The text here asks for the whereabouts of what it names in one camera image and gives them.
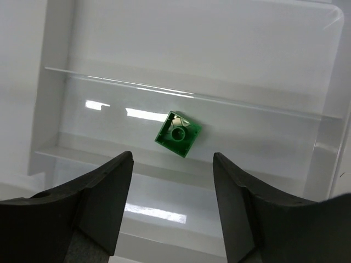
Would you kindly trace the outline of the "green square lego brick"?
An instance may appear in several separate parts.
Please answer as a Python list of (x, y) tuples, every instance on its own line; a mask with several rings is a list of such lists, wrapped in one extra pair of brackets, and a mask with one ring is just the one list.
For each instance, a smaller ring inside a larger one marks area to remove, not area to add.
[(202, 130), (198, 123), (182, 114), (170, 111), (155, 142), (185, 158)]

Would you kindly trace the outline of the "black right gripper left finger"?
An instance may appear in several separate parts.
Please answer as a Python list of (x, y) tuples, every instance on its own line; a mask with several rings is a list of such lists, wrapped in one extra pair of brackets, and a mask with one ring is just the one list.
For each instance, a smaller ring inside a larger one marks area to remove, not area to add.
[(30, 198), (1, 201), (1, 262), (108, 262), (133, 164), (126, 151)]

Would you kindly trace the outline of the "white divided plastic tray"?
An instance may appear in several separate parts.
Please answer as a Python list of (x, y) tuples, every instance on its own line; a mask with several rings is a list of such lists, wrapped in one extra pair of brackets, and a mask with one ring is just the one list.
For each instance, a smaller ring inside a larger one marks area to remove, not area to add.
[[(202, 126), (185, 158), (155, 142), (170, 111)], [(111, 262), (226, 262), (213, 155), (323, 201), (349, 120), (350, 1), (48, 1), (28, 174), (131, 151)]]

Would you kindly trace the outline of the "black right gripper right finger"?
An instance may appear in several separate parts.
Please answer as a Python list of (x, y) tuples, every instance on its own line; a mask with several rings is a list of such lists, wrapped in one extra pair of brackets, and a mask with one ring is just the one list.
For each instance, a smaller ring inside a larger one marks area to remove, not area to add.
[(219, 152), (213, 177), (228, 262), (350, 262), (350, 194), (300, 198)]

